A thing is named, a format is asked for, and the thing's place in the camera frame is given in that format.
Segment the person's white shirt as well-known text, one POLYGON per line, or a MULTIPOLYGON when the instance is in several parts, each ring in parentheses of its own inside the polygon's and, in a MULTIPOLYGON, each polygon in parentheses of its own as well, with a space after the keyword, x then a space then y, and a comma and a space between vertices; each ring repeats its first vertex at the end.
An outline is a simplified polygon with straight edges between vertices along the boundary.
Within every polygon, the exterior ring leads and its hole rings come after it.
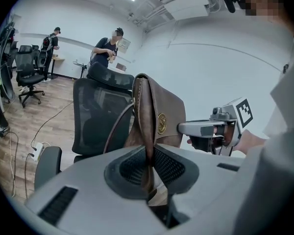
POLYGON ((276 107, 266 126, 268 139, 235 235, 294 235, 294 45, 271 97, 276 107))

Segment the white air conditioner unit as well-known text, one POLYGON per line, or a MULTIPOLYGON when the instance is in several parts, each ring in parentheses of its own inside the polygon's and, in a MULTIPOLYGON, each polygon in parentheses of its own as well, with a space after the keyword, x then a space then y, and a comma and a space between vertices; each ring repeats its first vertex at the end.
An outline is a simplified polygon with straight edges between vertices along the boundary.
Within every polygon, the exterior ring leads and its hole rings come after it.
POLYGON ((159 0, 172 17, 179 21, 207 17, 210 14, 208 0, 159 0))

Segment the white power strip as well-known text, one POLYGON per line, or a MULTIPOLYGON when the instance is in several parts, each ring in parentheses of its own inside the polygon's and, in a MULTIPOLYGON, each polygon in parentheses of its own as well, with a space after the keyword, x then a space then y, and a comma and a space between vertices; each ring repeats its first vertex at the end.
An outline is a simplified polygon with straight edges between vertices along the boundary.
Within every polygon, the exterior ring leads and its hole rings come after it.
POLYGON ((41 155, 41 152, 44 149, 44 145, 40 142, 36 143, 33 152, 32 152, 32 159, 33 161, 37 162, 39 160, 39 157, 41 155))

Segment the black office chair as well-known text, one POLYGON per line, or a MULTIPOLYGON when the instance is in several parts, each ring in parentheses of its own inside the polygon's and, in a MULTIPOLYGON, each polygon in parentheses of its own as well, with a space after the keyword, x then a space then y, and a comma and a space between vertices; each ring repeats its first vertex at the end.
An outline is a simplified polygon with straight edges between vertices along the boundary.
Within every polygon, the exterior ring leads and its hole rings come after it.
POLYGON ((74 162, 98 156, 124 146, 130 131, 132 111, 121 119, 105 147, 108 136, 122 111, 132 102, 134 77, 93 63, 86 78, 73 85, 74 162))

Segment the white wall panel box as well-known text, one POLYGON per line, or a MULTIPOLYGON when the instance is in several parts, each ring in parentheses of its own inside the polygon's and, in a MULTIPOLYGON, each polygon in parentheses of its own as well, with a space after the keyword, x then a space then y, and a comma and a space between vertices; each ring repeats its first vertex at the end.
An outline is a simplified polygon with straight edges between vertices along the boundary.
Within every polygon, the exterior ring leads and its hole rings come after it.
POLYGON ((127 39, 121 39, 118 41, 118 51, 120 51, 121 53, 126 53, 129 46, 130 46, 131 42, 128 41, 127 39))

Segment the person's right forearm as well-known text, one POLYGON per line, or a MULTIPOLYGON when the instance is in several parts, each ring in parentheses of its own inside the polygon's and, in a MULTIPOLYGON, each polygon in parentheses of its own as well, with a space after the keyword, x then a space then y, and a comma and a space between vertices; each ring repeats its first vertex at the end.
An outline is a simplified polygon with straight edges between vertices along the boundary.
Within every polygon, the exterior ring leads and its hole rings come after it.
POLYGON ((239 143, 234 146, 233 150, 240 151, 246 155, 251 148, 263 146, 266 141, 267 139, 260 138, 250 131, 244 130, 239 143))

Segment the person's right hand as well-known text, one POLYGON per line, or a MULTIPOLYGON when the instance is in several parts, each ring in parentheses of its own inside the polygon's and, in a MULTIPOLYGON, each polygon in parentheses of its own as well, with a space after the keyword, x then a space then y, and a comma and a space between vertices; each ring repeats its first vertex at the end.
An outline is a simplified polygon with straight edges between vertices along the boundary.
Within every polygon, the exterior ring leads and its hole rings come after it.
POLYGON ((215 146, 229 146, 232 142, 235 126, 230 125, 217 125, 214 126, 214 134, 216 136, 222 136, 222 138, 214 138, 213 144, 215 146))

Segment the brown leather bag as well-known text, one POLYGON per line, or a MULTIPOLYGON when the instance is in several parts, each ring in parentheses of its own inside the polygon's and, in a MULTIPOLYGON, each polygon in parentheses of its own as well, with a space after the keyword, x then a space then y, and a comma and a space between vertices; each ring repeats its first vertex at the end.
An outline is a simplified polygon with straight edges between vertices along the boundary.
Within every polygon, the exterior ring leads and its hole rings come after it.
POLYGON ((154 173, 161 175, 158 145, 179 148, 182 134, 178 125, 185 122, 182 99, 164 89, 150 76, 141 73, 134 78, 132 102, 122 111, 107 138, 104 152, 123 116, 134 111, 134 122, 124 147, 133 147, 128 154, 111 162, 105 169, 107 185, 126 199, 147 200, 154 190, 154 173))

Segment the black swivel chair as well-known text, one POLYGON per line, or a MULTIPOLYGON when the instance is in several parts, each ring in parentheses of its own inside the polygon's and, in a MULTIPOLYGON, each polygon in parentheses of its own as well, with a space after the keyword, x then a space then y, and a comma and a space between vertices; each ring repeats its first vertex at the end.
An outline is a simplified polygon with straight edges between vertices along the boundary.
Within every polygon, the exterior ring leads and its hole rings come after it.
POLYGON ((33 64, 36 69, 39 67, 39 55, 40 50, 38 45, 32 45, 32 58, 33 58, 33 64))
POLYGON ((45 92, 42 90, 34 90, 34 88, 35 85, 42 82, 45 77, 36 71, 32 55, 32 46, 21 45, 17 52, 15 61, 17 84, 19 87, 25 87, 28 89, 27 92, 22 92, 18 95, 22 107, 25 107, 25 102, 30 97, 36 98, 38 100, 38 104, 41 104, 41 100, 37 94, 42 94, 44 96, 45 92))

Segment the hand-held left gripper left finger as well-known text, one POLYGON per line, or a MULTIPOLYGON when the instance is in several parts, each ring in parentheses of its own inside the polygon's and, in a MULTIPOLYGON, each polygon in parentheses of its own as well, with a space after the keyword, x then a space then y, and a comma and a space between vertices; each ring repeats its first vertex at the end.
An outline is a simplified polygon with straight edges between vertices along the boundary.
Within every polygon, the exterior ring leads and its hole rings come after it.
POLYGON ((26 207, 47 235, 161 235, 166 226, 144 200, 125 199, 106 184, 106 166, 130 151, 122 148, 84 159, 57 174, 26 201, 26 207), (52 225, 39 215, 63 189, 76 189, 58 222, 52 225))

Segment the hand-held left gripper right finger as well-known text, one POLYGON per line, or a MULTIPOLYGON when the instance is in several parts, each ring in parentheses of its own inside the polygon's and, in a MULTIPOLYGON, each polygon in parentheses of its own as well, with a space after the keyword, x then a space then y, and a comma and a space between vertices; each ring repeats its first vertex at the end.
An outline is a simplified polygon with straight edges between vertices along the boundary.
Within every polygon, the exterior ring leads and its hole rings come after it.
POLYGON ((242 163, 156 145, 154 168, 167 189, 167 210, 162 231, 153 235, 236 235, 241 198, 233 181, 242 163))

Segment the white wall conduit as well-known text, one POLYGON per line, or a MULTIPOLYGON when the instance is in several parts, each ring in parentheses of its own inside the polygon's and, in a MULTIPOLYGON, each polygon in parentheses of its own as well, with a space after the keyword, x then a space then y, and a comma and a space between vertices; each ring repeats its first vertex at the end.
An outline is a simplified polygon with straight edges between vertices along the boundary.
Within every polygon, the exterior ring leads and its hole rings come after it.
POLYGON ((217 47, 217 48, 223 48, 223 49, 227 49, 227 50, 232 50, 232 51, 235 51, 235 52, 238 52, 238 53, 242 53, 242 54, 245 54, 245 55, 248 55, 252 58, 255 58, 267 65, 269 65, 270 67, 272 67, 273 69, 275 69, 276 71, 281 71, 280 69, 278 69, 276 66, 274 66, 273 64, 267 62, 266 60, 262 59, 262 58, 259 58, 255 55, 252 55, 250 53, 247 53, 245 51, 241 51, 241 50, 238 50, 238 49, 235 49, 235 48, 231 48, 231 47, 225 47, 225 46, 220 46, 220 45, 214 45, 214 44, 204 44, 204 43, 177 43, 177 44, 167 44, 167 45, 159 45, 158 47, 166 47, 167 49, 171 46, 186 46, 186 45, 192 45, 192 46, 207 46, 207 47, 217 47))

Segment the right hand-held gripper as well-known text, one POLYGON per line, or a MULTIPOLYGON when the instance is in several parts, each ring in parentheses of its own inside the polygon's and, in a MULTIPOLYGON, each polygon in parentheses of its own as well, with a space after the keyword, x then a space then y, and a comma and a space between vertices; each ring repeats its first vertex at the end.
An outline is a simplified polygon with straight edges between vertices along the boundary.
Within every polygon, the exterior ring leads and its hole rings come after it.
POLYGON ((194 149, 214 155, 230 156, 246 126, 253 120, 252 111, 247 98, 240 97, 229 103, 215 107, 209 120, 193 120, 180 123, 177 126, 179 133, 189 136, 187 143, 194 149), (215 146, 214 138, 222 138, 224 131, 217 129, 219 126, 234 125, 235 130, 229 146, 215 146))

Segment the wooden desk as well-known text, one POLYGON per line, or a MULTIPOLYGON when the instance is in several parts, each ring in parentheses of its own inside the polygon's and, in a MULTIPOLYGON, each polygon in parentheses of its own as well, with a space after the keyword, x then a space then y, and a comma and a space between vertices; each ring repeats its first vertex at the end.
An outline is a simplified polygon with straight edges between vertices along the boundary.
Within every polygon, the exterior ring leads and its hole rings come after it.
POLYGON ((65 60, 64 58, 60 58, 60 57, 58 57, 58 56, 53 56, 53 57, 52 57, 52 68, 51 68, 51 73, 50 73, 50 75, 49 75, 49 78, 50 78, 51 80, 56 79, 56 78, 58 77, 57 75, 54 74, 54 66, 55 66, 55 62, 56 62, 56 61, 63 62, 64 60, 65 60))

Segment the white ceiling pipes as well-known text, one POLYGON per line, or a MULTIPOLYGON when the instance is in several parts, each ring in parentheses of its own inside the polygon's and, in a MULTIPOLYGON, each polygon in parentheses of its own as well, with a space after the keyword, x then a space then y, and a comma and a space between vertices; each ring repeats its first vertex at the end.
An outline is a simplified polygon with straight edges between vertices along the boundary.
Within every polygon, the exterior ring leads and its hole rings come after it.
POLYGON ((128 13, 127 21, 149 32, 167 22, 167 10, 161 2, 146 0, 128 13))

